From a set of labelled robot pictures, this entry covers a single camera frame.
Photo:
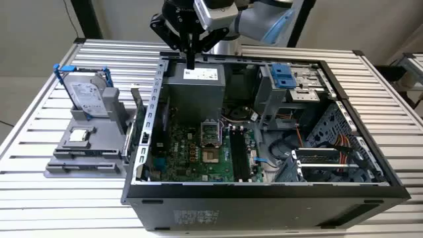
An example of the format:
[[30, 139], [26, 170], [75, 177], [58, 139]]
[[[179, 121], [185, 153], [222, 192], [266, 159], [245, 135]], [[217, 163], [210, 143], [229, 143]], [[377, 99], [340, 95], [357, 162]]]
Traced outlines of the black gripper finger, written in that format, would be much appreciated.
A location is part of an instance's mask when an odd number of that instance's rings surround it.
[[178, 35], [173, 33], [170, 28], [166, 26], [167, 22], [162, 16], [162, 14], [154, 14], [151, 16], [149, 27], [165, 44], [173, 50], [178, 50], [185, 54], [185, 62], [186, 62], [186, 69], [190, 69], [190, 40], [189, 40], [189, 33], [179, 32]]
[[196, 53], [206, 52], [216, 45], [216, 43], [228, 34], [228, 28], [212, 30], [201, 39], [198, 31], [192, 33], [190, 38], [190, 69], [194, 69], [194, 55]]

